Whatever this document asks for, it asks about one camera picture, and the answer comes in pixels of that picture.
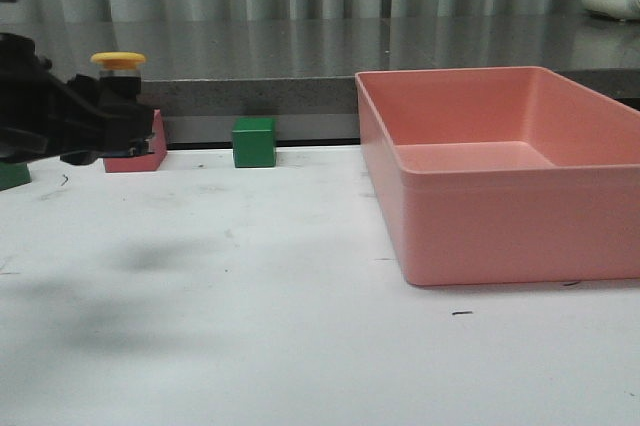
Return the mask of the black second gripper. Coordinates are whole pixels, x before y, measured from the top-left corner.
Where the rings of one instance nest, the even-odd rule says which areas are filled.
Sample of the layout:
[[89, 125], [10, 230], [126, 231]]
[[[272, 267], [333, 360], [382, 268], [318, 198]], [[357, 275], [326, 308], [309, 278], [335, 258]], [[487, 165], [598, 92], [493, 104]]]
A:
[[138, 73], [78, 74], [66, 84], [50, 69], [32, 39], [1, 34], [3, 163], [60, 157], [85, 166], [152, 152], [154, 110], [138, 101]]

